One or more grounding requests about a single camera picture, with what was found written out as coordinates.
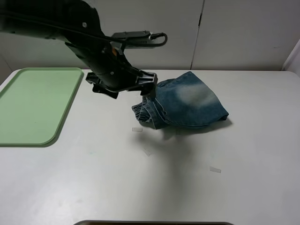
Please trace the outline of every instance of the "faded denim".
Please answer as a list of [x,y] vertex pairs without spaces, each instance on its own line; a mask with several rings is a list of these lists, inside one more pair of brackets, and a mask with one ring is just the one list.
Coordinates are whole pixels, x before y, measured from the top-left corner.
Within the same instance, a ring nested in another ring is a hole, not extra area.
[[215,93],[192,72],[158,83],[156,97],[143,97],[132,110],[138,121],[153,123],[155,129],[200,129],[228,116]]

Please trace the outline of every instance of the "white table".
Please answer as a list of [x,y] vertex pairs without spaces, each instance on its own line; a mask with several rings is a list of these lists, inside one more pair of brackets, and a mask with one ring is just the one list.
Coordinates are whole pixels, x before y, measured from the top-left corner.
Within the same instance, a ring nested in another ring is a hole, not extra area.
[[[164,80],[186,71],[155,72]],[[137,92],[114,100],[83,80],[54,145],[0,148],[0,224],[299,224],[300,78],[193,72],[219,97],[231,122],[192,135],[132,132],[140,127],[131,110],[141,101]]]

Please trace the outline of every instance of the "denim jeans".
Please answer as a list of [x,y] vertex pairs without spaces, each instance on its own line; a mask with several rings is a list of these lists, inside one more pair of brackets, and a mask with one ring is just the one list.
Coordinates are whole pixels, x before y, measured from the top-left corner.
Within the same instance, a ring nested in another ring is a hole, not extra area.
[[153,123],[155,129],[169,125],[200,129],[227,119],[215,93],[192,72],[158,83],[156,92],[155,98],[143,96],[132,107],[138,121]]

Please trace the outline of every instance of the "small plastic piece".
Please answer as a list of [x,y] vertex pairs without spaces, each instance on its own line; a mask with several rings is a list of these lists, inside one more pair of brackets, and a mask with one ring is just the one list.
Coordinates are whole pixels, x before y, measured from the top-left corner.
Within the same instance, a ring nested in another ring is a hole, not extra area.
[[142,127],[133,127],[132,131],[134,131],[134,132],[142,132],[143,128]]
[[213,171],[213,172],[217,172],[217,173],[221,173],[221,170],[220,169],[217,169],[215,167],[210,167],[210,171]]
[[143,148],[143,151],[145,152],[145,154],[149,157],[151,155],[151,152],[148,151],[146,148]]

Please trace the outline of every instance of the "black robotic arm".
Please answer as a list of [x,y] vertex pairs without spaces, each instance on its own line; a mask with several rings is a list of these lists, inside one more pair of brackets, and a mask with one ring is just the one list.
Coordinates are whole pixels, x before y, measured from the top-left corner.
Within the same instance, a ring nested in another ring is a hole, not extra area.
[[[90,69],[93,91],[117,98],[123,90],[155,95],[157,75],[131,66],[126,48],[153,48],[167,42],[164,33],[101,31],[95,8],[83,0],[0,0],[0,31],[65,42]],[[157,38],[164,37],[162,43]]]

